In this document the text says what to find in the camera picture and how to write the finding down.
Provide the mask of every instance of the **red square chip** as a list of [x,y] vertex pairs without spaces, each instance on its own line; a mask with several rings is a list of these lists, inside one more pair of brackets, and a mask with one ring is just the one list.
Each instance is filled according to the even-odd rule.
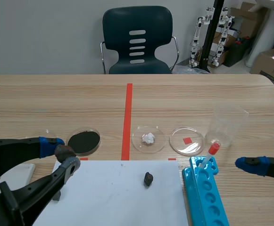
[[191,143],[192,143],[192,140],[191,140],[191,138],[190,138],[190,137],[184,138],[184,139],[183,139],[183,141],[184,141],[184,143],[185,143],[186,145],[188,145],[188,144],[191,144]]

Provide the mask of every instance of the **floor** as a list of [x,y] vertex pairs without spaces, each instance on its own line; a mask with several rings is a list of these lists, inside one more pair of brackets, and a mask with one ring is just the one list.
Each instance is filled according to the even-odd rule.
[[212,74],[250,74],[251,68],[245,65],[246,57],[243,58],[240,62],[237,62],[231,67],[226,67],[221,65],[219,67],[208,67]]

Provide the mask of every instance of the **red test tube cap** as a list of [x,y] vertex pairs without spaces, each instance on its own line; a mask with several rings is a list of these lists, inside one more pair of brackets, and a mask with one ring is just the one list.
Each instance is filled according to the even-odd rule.
[[220,147],[221,144],[219,142],[214,142],[208,150],[209,154],[215,155],[217,151],[220,149]]

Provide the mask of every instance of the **black pole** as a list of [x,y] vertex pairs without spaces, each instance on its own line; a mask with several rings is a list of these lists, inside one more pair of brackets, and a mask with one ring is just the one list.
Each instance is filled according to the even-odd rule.
[[224,0],[215,0],[213,7],[215,8],[212,20],[207,29],[207,34],[205,38],[205,42],[203,45],[203,50],[201,54],[201,59],[199,60],[199,68],[209,72],[208,65],[208,57],[211,50],[211,46],[214,39],[214,34],[216,33],[218,21],[220,19],[221,12],[223,10]]

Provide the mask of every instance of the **chair metal leg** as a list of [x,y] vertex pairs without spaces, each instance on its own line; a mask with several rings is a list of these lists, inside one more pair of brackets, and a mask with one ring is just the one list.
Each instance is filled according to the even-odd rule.
[[178,60],[179,60],[180,53],[179,53],[179,46],[178,46],[178,42],[177,42],[177,40],[176,40],[176,37],[174,37],[174,36],[171,36],[171,37],[174,39],[174,42],[175,42],[175,47],[176,47],[176,54],[177,54],[176,61],[175,61],[175,63],[174,63],[174,66],[175,66],[175,65],[176,65],[176,63],[177,63],[177,62],[178,62]]
[[101,49],[101,59],[102,59],[103,72],[104,72],[104,74],[106,74],[105,64],[104,64],[104,57],[103,57],[103,49],[102,49],[102,44],[104,44],[104,43],[105,43],[105,41],[103,41],[102,43],[100,43],[100,49]]

